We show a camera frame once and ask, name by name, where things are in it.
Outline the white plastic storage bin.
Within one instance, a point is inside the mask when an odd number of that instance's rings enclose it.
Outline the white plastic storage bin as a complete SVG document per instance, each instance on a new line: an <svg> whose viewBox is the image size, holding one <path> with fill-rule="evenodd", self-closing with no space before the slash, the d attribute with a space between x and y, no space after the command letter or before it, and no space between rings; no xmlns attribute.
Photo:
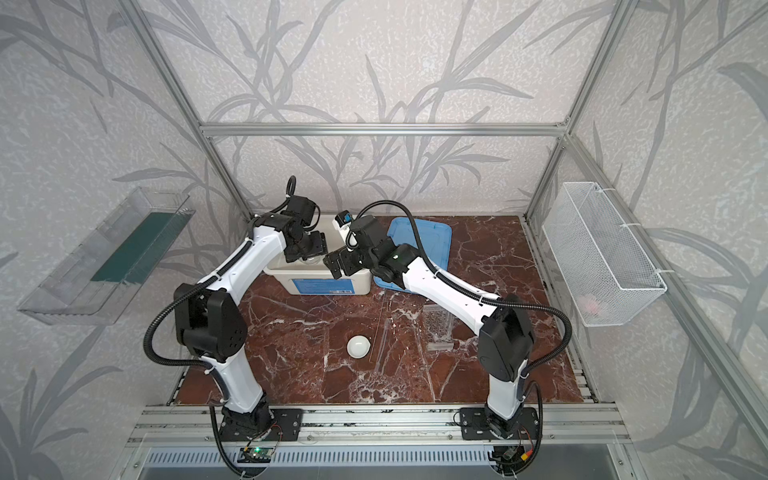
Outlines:
<svg viewBox="0 0 768 480"><path fill-rule="evenodd" d="M300 250L289 245L289 255L297 254L293 262L279 254L264 269L264 273L279 281L292 295L367 295L371 289L372 275L360 270L352 276L335 279L323 263L323 255L303 260Z"/></svg>

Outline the clear plastic test tube rack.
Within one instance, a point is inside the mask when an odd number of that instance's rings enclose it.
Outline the clear plastic test tube rack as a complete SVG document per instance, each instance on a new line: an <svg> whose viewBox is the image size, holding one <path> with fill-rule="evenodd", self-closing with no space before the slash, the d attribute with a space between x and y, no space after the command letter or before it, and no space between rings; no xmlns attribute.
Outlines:
<svg viewBox="0 0 768 480"><path fill-rule="evenodd" d="M452 350L454 345L454 316L436 304L425 305L422 314L426 349L430 352Z"/></svg>

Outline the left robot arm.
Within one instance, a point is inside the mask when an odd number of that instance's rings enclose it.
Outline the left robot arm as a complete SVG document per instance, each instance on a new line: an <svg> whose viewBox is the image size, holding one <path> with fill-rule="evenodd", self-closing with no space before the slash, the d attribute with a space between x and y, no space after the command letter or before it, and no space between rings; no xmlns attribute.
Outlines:
<svg viewBox="0 0 768 480"><path fill-rule="evenodd" d="M219 387L223 412L256 424L269 418L266 394L245 353L247 325L238 308L253 281L277 257L307 260L327 252L316 229L319 207L290 196L277 209L252 220L238 248L197 284L183 284L174 297L177 340L202 362Z"/></svg>

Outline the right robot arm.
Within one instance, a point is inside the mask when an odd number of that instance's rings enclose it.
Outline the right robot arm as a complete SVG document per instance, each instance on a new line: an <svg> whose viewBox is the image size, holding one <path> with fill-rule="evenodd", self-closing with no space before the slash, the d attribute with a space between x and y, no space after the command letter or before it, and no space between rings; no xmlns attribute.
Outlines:
<svg viewBox="0 0 768 480"><path fill-rule="evenodd" d="M373 216L353 219L343 211L334 217L332 227L345 242L323 259L334 278L368 270L436 303L477 336L477 358L489 374L486 421L496 437L509 438L521 415L525 368L535 341L528 314L494 306L499 296L437 268L418 248L395 244Z"/></svg>

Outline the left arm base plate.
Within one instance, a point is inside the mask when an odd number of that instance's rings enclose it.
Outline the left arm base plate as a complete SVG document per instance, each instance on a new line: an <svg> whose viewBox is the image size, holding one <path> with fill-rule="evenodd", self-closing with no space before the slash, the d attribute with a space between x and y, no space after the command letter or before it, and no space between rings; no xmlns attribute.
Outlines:
<svg viewBox="0 0 768 480"><path fill-rule="evenodd" d="M298 440L304 411L302 409L261 409L251 413L222 410L219 437L223 442Z"/></svg>

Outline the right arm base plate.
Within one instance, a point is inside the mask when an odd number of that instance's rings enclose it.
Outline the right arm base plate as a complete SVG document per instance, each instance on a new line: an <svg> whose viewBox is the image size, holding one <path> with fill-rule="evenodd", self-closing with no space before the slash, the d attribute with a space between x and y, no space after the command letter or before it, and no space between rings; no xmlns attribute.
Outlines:
<svg viewBox="0 0 768 480"><path fill-rule="evenodd" d="M521 407L510 419L487 407L464 407L459 410L458 424L463 440L538 440L542 426L533 407Z"/></svg>

